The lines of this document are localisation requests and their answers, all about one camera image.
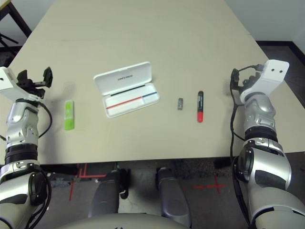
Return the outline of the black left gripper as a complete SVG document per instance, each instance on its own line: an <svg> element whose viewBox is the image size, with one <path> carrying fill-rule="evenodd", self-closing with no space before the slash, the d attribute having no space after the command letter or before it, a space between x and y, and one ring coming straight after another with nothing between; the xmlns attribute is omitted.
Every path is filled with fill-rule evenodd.
<svg viewBox="0 0 305 229"><path fill-rule="evenodd" d="M31 79L28 79L27 77L27 70L21 71L18 76L18 86L23 89L24 91L36 95L40 98L44 97L45 90L44 89L39 89L39 87L48 87L50 88L52 85L52 80L53 80L53 74L52 70L50 67L47 67L44 70L43 73L43 80L42 82L33 82Z"/></svg>

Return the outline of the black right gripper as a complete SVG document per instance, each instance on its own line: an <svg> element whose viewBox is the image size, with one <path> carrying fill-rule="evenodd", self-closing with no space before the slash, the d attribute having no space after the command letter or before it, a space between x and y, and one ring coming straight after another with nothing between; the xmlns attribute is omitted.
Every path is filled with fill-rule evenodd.
<svg viewBox="0 0 305 229"><path fill-rule="evenodd" d="M240 91L251 88L259 79L259 72L256 72L255 75L251 75L248 79L243 80L243 86L240 88ZM239 70L234 68L231 73L231 82L239 82Z"/></svg>

